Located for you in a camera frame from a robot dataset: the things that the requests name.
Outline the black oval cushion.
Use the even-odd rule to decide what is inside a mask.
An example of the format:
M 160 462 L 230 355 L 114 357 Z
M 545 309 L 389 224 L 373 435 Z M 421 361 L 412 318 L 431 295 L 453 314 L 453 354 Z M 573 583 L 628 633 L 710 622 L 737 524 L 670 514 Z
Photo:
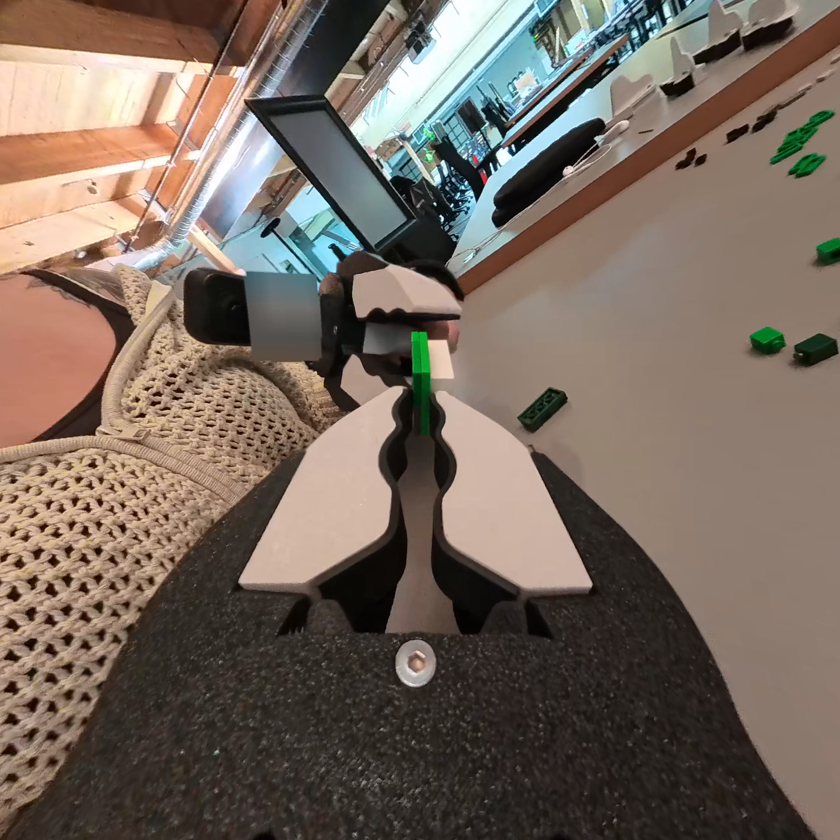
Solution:
M 606 123 L 591 119 L 572 128 L 524 165 L 493 196 L 491 222 L 501 228 L 537 202 L 550 188 L 560 183 L 564 170 L 574 165 L 603 136 Z

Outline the black framed monitor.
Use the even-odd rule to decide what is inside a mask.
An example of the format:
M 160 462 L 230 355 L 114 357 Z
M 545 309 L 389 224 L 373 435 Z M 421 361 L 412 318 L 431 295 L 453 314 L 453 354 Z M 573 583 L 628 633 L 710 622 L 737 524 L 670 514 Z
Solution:
M 326 97 L 251 98 L 246 106 L 364 249 L 384 254 L 406 240 L 415 214 Z

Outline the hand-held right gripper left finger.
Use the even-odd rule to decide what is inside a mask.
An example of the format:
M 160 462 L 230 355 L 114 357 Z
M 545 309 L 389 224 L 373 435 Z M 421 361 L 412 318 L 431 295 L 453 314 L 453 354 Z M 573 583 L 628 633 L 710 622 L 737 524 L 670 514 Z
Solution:
M 323 433 L 295 465 L 238 585 L 335 601 L 358 632 L 384 632 L 406 569 L 398 480 L 411 391 L 394 386 Z

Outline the white fin-shaped stand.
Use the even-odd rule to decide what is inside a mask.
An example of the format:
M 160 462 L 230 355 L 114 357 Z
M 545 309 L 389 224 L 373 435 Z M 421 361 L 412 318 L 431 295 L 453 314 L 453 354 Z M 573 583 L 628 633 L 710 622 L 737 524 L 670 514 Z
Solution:
M 706 65 L 719 60 L 740 47 L 741 32 L 744 27 L 742 16 L 727 10 L 721 1 L 711 1 L 708 14 L 707 45 L 692 55 L 695 65 Z
M 627 120 L 636 108 L 656 90 L 655 79 L 645 74 L 636 80 L 618 75 L 610 87 L 613 123 Z
M 741 30 L 745 51 L 782 39 L 793 26 L 799 6 L 792 1 L 754 1 Z
M 696 86 L 697 65 L 692 55 L 680 47 L 675 36 L 670 39 L 669 47 L 673 72 L 669 79 L 659 85 L 659 88 L 668 99 L 676 99 Z

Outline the person's torso in knitted sweater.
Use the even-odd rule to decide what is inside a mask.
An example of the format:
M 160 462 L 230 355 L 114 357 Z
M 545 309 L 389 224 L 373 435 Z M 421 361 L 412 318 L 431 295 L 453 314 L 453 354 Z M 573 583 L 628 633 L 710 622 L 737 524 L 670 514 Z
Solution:
M 132 267 L 31 269 L 1 293 L 5 834 L 182 558 L 342 413 L 304 363 L 195 341 Z

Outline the large green lego lattice piece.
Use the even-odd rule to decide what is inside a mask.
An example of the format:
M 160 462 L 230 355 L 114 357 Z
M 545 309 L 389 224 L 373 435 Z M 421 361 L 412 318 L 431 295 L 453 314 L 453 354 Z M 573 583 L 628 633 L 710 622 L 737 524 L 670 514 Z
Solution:
M 836 111 L 833 109 L 820 110 L 815 112 L 801 126 L 788 132 L 770 158 L 770 164 L 776 165 L 794 154 L 802 152 L 805 145 L 817 133 L 824 122 L 833 119 L 835 115 Z

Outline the row of black office chairs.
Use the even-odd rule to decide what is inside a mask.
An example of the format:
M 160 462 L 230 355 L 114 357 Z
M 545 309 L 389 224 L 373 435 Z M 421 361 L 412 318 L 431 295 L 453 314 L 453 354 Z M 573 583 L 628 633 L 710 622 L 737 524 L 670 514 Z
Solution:
M 499 167 L 497 153 L 501 145 L 487 143 L 483 133 L 480 141 L 471 139 L 459 151 L 445 133 L 423 130 L 424 146 L 414 149 L 412 139 L 399 133 L 383 141 L 378 151 L 391 149 L 388 163 L 392 169 L 390 177 L 399 195 L 414 210 L 419 218 L 433 217 L 447 234 L 458 230 L 459 219 L 469 213 L 469 201 L 476 201 L 484 190 L 487 178 Z M 411 179 L 396 165 L 399 149 L 403 149 L 409 161 L 419 173 Z

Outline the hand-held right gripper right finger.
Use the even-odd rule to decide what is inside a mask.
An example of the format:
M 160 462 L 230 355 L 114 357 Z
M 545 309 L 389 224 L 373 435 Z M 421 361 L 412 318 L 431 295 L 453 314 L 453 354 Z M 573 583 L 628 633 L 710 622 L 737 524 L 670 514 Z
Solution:
M 588 595 L 592 578 L 552 499 L 539 459 L 488 416 L 432 395 L 432 572 L 462 634 L 501 603 Z

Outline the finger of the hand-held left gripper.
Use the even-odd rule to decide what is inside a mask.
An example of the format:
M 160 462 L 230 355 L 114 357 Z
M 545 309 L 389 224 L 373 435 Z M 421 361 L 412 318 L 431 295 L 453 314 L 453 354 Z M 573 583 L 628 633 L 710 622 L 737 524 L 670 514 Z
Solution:
M 353 277 L 353 312 L 363 322 L 427 323 L 459 320 L 462 307 L 436 279 L 387 266 Z
M 362 352 L 343 367 L 342 407 L 361 406 L 390 387 L 413 385 L 412 334 L 417 331 L 427 335 L 431 392 L 455 390 L 455 327 L 369 327 Z

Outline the scatter of black lego pieces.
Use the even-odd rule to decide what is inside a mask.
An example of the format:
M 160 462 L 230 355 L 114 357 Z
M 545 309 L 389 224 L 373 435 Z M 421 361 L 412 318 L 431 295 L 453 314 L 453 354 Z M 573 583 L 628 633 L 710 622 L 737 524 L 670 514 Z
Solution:
M 781 107 L 776 106 L 760 114 L 753 122 L 744 123 L 743 125 L 740 125 L 734 129 L 730 129 L 726 133 L 724 144 L 732 144 L 737 140 L 740 140 L 741 137 L 744 137 L 751 133 L 758 133 L 762 131 L 776 119 L 780 110 Z M 678 171 L 682 171 L 690 168 L 691 166 L 698 167 L 700 165 L 705 164 L 707 162 L 707 159 L 708 153 L 699 153 L 696 148 L 690 148 L 684 154 L 684 156 L 675 163 L 675 169 Z

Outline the bright green lego plate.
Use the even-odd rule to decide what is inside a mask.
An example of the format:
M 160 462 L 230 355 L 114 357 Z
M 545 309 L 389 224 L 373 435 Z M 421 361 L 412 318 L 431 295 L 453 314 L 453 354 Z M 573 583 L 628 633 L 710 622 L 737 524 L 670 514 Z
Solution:
M 412 332 L 413 427 L 420 436 L 430 434 L 429 407 L 431 399 L 432 369 L 429 342 L 426 332 Z

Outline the dark green lego plate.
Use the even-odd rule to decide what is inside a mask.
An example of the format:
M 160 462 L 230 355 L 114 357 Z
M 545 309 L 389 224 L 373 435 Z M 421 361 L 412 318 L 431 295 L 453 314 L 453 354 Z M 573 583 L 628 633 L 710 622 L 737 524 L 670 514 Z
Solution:
M 550 386 L 518 415 L 517 420 L 523 429 L 534 434 L 568 401 L 569 397 L 565 391 Z

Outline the silver ventilation duct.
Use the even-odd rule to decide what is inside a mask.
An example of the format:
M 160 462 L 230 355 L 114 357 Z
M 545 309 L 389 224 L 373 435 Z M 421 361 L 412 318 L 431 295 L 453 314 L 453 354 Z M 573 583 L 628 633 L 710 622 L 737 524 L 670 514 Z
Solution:
M 278 90 L 327 4 L 326 1 L 277 3 L 250 57 L 235 77 L 234 87 L 224 100 L 191 173 L 166 211 L 160 236 L 151 245 L 136 248 L 146 218 L 158 203 L 161 189 L 177 164 L 178 156 L 203 109 L 213 81 L 220 77 L 222 70 L 229 68 L 228 54 L 235 45 L 250 5 L 250 2 L 243 3 L 206 74 L 206 80 L 183 124 L 170 158 L 164 164 L 158 185 L 148 198 L 134 230 L 126 236 L 123 257 L 138 256 L 135 265 L 144 270 L 159 265 L 165 257 L 182 247 L 218 187 L 233 170 L 256 125 L 249 101 L 266 98 Z

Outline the dark green lego brick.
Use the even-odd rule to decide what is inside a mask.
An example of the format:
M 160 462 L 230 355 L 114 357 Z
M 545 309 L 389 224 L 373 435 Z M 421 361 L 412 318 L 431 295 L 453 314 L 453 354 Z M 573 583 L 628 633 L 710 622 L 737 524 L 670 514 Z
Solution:
M 793 360 L 800 366 L 814 366 L 838 354 L 837 339 L 822 332 L 796 343 L 793 348 Z

